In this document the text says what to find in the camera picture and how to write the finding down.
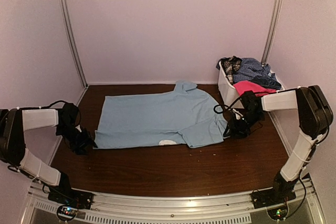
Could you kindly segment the dark plaid shirt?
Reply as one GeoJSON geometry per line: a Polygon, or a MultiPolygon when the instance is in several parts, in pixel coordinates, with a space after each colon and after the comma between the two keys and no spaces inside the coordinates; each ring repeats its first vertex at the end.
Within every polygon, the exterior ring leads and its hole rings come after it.
{"type": "Polygon", "coordinates": [[[218,61],[216,68],[219,70],[222,67],[229,83],[234,84],[234,75],[240,69],[241,62],[242,59],[236,56],[222,58],[218,61]]]}

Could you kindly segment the left aluminium frame post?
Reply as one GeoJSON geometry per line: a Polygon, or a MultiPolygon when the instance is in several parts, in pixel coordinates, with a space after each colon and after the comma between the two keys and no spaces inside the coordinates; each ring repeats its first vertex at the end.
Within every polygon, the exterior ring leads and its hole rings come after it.
{"type": "Polygon", "coordinates": [[[88,87],[88,84],[87,84],[86,77],[85,77],[83,67],[82,67],[79,54],[78,54],[74,31],[73,31],[71,19],[70,19],[68,3],[67,3],[67,0],[59,0],[59,1],[60,1],[61,13],[62,13],[62,17],[64,20],[64,26],[65,26],[65,31],[66,31],[66,36],[68,39],[70,52],[71,52],[71,55],[72,55],[72,58],[75,64],[77,74],[79,76],[81,86],[85,89],[88,87]]]}

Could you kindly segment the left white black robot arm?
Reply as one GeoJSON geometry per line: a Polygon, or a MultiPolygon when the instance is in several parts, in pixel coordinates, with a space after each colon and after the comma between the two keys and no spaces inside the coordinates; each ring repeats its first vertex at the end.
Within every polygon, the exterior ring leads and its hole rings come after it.
{"type": "Polygon", "coordinates": [[[80,125],[79,108],[66,101],[62,104],[62,108],[55,108],[52,103],[1,110],[1,161],[8,164],[9,169],[47,185],[58,200],[71,205],[76,197],[69,177],[36,157],[25,143],[25,132],[54,127],[56,135],[66,140],[77,155],[85,155],[87,146],[97,147],[91,134],[80,125]]]}

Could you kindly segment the front aluminium frame rail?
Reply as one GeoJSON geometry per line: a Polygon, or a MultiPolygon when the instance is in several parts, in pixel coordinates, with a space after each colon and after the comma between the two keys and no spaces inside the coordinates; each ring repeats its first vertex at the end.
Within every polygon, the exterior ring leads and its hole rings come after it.
{"type": "Polygon", "coordinates": [[[295,185],[296,198],[255,208],[249,191],[199,197],[137,197],[93,193],[90,209],[77,210],[71,223],[278,223],[270,217],[288,210],[284,223],[325,223],[311,179],[295,185]]]}

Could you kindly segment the white plastic laundry basket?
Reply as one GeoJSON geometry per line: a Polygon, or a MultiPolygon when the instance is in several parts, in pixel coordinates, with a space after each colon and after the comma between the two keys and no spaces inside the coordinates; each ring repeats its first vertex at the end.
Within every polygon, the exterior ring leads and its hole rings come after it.
{"type": "Polygon", "coordinates": [[[230,84],[228,79],[226,78],[226,75],[222,67],[220,67],[219,69],[218,89],[219,89],[220,95],[222,96],[222,100],[224,101],[225,105],[231,105],[239,97],[239,94],[236,91],[236,89],[233,87],[233,84],[230,84]]]}

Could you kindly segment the pink garment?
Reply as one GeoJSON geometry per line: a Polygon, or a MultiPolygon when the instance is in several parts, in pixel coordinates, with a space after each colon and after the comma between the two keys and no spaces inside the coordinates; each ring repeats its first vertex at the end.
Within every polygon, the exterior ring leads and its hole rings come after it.
{"type": "Polygon", "coordinates": [[[276,93],[277,90],[264,88],[256,83],[250,81],[240,81],[233,84],[233,87],[236,89],[239,95],[243,95],[247,91],[253,92],[257,97],[276,93]]]}

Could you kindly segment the aluminium frame post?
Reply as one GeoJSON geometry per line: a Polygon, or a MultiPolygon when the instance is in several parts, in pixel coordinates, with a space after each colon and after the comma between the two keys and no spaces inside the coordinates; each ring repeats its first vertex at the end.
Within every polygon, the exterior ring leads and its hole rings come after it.
{"type": "Polygon", "coordinates": [[[271,52],[272,44],[274,42],[275,34],[276,34],[276,28],[278,24],[278,20],[280,17],[280,12],[282,8],[283,0],[274,0],[273,8],[272,8],[272,14],[268,29],[268,34],[266,38],[266,43],[264,46],[263,55],[261,58],[261,64],[266,65],[269,59],[269,55],[271,52]]]}
{"type": "Polygon", "coordinates": [[[72,55],[72,58],[75,64],[77,74],[79,76],[81,86],[85,89],[88,87],[88,84],[87,84],[86,77],[85,77],[83,67],[82,67],[79,54],[78,54],[74,31],[73,31],[71,19],[70,19],[68,3],[67,3],[67,0],[59,0],[59,1],[60,1],[61,13],[62,13],[62,17],[64,20],[64,26],[65,26],[65,31],[66,31],[66,36],[68,39],[70,52],[71,52],[71,55],[72,55]]]}

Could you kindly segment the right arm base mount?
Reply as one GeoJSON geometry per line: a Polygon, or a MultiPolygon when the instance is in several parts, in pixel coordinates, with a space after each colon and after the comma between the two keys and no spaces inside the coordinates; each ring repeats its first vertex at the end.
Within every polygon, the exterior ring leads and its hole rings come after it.
{"type": "Polygon", "coordinates": [[[268,217],[273,221],[285,221],[289,216],[289,201],[296,199],[293,190],[279,197],[271,189],[253,190],[250,194],[254,209],[265,208],[268,217]]]}

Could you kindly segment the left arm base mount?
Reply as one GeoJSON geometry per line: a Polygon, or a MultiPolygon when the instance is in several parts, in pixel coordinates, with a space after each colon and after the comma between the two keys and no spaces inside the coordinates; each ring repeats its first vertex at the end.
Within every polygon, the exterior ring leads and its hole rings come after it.
{"type": "Polygon", "coordinates": [[[56,209],[56,216],[64,223],[73,221],[79,215],[80,210],[91,208],[93,193],[71,189],[70,193],[66,194],[53,187],[48,189],[48,200],[60,204],[56,209]]]}

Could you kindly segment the right aluminium frame post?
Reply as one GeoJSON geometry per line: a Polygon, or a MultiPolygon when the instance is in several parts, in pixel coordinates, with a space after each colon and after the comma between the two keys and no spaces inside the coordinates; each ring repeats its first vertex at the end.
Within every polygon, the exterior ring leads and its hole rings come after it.
{"type": "Polygon", "coordinates": [[[276,34],[276,28],[278,24],[278,20],[280,17],[280,12],[282,8],[283,0],[274,0],[273,8],[272,8],[272,14],[268,29],[268,34],[266,38],[266,43],[264,46],[263,55],[261,58],[261,64],[266,65],[269,59],[269,55],[271,52],[272,44],[274,42],[275,34],[276,34]]]}

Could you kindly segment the blue dotted shirt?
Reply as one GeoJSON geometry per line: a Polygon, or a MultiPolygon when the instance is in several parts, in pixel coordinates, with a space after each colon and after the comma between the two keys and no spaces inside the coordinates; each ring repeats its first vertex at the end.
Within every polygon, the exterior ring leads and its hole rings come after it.
{"type": "Polygon", "coordinates": [[[258,60],[254,58],[242,58],[239,69],[233,75],[233,83],[240,81],[249,81],[255,76],[262,76],[267,79],[277,81],[275,73],[271,72],[269,64],[262,65],[258,60]]]}

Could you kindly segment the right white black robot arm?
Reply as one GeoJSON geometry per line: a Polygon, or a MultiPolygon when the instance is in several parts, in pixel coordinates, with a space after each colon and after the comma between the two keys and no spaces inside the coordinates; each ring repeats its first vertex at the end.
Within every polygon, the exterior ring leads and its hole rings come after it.
{"type": "Polygon", "coordinates": [[[247,137],[251,127],[264,118],[265,112],[297,110],[299,136],[288,160],[277,173],[269,199],[279,204],[288,198],[303,169],[312,159],[317,146],[329,134],[333,112],[318,85],[298,87],[273,93],[246,91],[237,99],[245,109],[244,114],[233,111],[232,105],[222,105],[223,112],[229,112],[224,136],[247,137]]]}

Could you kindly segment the light blue printed t-shirt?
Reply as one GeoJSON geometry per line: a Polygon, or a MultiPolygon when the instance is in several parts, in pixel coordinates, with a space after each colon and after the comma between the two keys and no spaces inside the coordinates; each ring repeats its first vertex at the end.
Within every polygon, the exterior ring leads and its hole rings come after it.
{"type": "Polygon", "coordinates": [[[98,149],[221,143],[228,123],[215,113],[217,104],[188,81],[178,81],[173,91],[165,93],[107,96],[95,143],[98,149]]]}

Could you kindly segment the navy blue garment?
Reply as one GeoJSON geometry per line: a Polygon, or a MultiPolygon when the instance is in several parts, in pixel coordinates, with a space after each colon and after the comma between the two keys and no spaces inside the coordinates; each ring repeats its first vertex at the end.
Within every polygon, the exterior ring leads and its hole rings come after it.
{"type": "Polygon", "coordinates": [[[282,85],[277,80],[270,77],[255,76],[250,80],[250,82],[258,84],[266,89],[281,90],[282,88],[282,85]]]}

